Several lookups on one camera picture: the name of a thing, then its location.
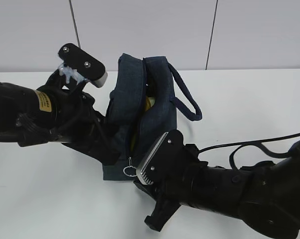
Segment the yellow warning label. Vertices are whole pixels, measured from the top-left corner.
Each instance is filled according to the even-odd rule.
[[[39,100],[39,109],[45,112],[52,112],[51,101],[48,95],[40,91],[35,91],[35,93]]]

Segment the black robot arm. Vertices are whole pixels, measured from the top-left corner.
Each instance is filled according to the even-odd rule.
[[[37,90],[0,82],[0,142],[61,142],[104,165],[115,164],[119,153],[109,138],[116,127],[104,123],[94,98],[83,92],[87,83],[103,86],[104,65],[71,43],[58,55],[63,64]]]
[[[300,141],[286,154],[262,149],[288,158],[240,169],[208,167],[199,161],[195,145],[183,144],[179,131],[165,133],[137,170],[136,186],[157,202],[145,223],[160,231],[180,205],[187,205],[241,219],[271,238],[295,239],[300,230]]]

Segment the dark blue lunch bag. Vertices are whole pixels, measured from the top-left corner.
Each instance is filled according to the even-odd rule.
[[[173,78],[195,114],[175,96]],[[133,180],[136,167],[153,142],[177,128],[176,108],[191,121],[202,119],[199,106],[166,57],[140,60],[123,54],[105,116],[105,123],[118,127],[110,143],[121,155],[114,166],[103,166],[103,179]]]

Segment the bag handle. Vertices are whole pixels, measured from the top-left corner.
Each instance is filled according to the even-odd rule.
[[[170,97],[170,101],[175,105],[176,108],[179,109],[179,111],[182,112],[182,114],[184,114],[184,116],[186,118],[188,118],[190,121],[199,121],[202,119],[202,113],[200,111],[200,107],[198,106],[198,104],[195,102],[195,100],[193,99],[193,97],[191,96],[190,91],[188,90],[188,88],[186,87],[182,77],[180,76],[180,74],[177,72],[177,70],[170,64],[169,65],[169,69],[173,75],[173,78],[176,82],[176,84],[178,85],[178,87],[181,89],[181,91],[183,92],[183,94],[185,95],[185,97],[189,100],[189,102],[192,104],[192,106],[195,109],[195,113],[193,113],[179,98],[177,98],[176,96],[171,96]]]

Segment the white table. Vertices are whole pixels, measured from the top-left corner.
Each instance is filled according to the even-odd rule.
[[[300,132],[300,70],[180,73],[203,112],[203,120],[194,123],[178,113],[186,143],[206,147]],[[36,88],[49,75],[0,73],[0,81]],[[116,72],[110,72],[103,88],[87,88],[102,113],[115,82]],[[297,140],[266,145],[285,152]],[[209,151],[200,159],[229,167],[232,150]],[[252,147],[236,156],[238,166],[267,159]],[[154,205],[132,183],[104,182],[98,161],[60,144],[19,148],[0,143],[0,239],[266,238],[242,221],[185,206],[162,232],[154,232],[143,223]]]

